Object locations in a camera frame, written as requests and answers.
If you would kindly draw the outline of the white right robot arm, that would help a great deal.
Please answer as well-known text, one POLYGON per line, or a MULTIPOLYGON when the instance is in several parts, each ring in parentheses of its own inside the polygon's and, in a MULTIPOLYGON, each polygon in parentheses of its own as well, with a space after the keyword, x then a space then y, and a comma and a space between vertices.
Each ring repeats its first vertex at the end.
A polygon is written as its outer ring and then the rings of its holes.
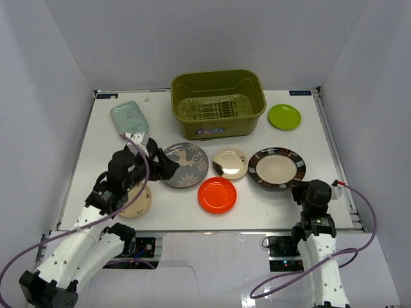
POLYGON ((292 228, 291 251, 301 256, 311 287, 313 307, 349 307, 337 259, 337 230, 328 214, 332 189, 321 180, 291 181, 294 202, 301 206, 300 222, 292 228))

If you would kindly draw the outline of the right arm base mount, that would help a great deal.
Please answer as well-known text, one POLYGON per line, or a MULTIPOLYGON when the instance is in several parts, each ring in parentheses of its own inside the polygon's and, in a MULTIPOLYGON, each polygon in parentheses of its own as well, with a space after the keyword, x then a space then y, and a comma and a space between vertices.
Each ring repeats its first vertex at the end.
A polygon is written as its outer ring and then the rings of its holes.
POLYGON ((261 245, 268 252, 270 271, 296 272, 303 270, 301 255, 293 245, 291 236, 270 235, 266 236, 261 245))

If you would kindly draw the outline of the striped dark rim plate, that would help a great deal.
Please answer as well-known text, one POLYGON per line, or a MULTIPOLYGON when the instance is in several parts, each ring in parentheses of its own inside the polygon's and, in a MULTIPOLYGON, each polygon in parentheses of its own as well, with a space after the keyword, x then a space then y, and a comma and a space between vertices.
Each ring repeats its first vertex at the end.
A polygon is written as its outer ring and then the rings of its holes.
POLYGON ((306 164, 300 155, 287 148, 262 149, 251 157, 248 174, 258 185, 267 189, 288 189, 292 181, 302 181, 306 164))

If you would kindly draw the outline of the pale blue rectangular plate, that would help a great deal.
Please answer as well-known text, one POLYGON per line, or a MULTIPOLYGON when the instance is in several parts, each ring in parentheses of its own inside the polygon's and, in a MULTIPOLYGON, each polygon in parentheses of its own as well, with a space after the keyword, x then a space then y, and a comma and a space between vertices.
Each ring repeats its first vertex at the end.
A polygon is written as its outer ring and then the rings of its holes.
POLYGON ((127 101, 115 106, 110 114, 120 135, 124 133, 134 135, 149 131, 148 121, 135 101, 127 101))

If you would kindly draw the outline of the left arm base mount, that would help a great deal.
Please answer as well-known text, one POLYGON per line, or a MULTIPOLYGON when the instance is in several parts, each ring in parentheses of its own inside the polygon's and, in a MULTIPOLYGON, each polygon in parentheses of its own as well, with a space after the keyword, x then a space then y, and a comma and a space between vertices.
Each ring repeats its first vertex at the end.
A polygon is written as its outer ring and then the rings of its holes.
POLYGON ((121 270, 155 270, 159 261, 155 260, 156 238, 137 237, 134 251, 128 255, 120 255, 110 261, 105 268, 121 270))

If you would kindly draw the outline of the grey reindeer plate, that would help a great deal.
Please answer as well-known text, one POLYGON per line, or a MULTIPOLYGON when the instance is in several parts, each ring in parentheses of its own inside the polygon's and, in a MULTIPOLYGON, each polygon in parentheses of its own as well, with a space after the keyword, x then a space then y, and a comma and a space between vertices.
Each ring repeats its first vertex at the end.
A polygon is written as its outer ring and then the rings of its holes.
POLYGON ((180 142, 164 150, 164 154, 179 164, 178 170, 164 183, 177 189, 187 189, 199 184, 207 175, 209 160, 205 151, 196 144, 180 142))

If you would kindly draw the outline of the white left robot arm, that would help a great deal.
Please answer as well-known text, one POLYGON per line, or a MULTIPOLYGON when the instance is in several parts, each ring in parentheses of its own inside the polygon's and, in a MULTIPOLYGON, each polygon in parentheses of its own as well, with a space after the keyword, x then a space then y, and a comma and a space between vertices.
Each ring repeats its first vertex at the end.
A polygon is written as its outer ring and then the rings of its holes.
POLYGON ((82 287, 100 269, 136 248, 136 230, 113 222, 129 191, 147 181, 169 180, 178 168, 160 148, 152 154, 128 148, 115 152, 72 230, 34 272, 20 277, 26 301, 34 307, 74 307, 82 287))

